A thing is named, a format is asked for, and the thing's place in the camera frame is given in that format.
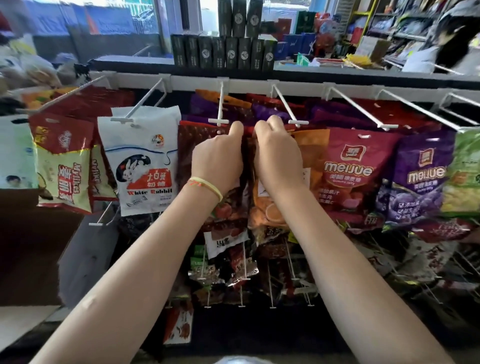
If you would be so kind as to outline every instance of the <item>person's right hand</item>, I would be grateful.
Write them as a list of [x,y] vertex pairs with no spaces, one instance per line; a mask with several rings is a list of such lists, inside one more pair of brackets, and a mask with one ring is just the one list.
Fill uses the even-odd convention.
[[273,115],[255,125],[257,149],[255,170],[269,195],[304,185],[300,149],[285,130],[282,120]]

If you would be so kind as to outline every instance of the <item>red brand logo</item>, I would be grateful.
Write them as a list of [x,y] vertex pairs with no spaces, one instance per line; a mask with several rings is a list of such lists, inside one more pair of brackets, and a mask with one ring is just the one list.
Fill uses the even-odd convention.
[[425,167],[433,163],[433,153],[435,149],[428,148],[421,150],[419,154],[419,167]]
[[345,145],[343,147],[342,155],[340,158],[342,160],[358,160],[361,161],[363,155],[367,151],[366,146],[349,146]]

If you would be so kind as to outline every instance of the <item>hand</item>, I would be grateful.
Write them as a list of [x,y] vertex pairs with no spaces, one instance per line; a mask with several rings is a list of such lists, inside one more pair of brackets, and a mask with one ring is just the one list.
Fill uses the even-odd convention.
[[271,196],[304,185],[300,149],[285,130],[282,120],[273,115],[255,125],[257,150],[255,171]]
[[217,135],[197,145],[192,155],[192,176],[203,178],[226,195],[243,170],[242,136],[243,124],[235,121],[228,135]]

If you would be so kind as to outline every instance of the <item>person's left hand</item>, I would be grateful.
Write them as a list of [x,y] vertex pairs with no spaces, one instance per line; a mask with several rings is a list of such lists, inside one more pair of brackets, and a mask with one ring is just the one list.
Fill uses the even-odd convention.
[[243,124],[235,121],[228,135],[217,135],[197,145],[192,155],[192,177],[203,178],[225,195],[243,170],[242,136]]

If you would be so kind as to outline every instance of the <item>stack of boxes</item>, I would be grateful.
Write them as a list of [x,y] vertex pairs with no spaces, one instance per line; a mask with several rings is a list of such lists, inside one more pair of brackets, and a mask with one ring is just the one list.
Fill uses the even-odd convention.
[[260,34],[263,0],[218,0],[218,32],[171,35],[179,67],[272,71],[277,40]]

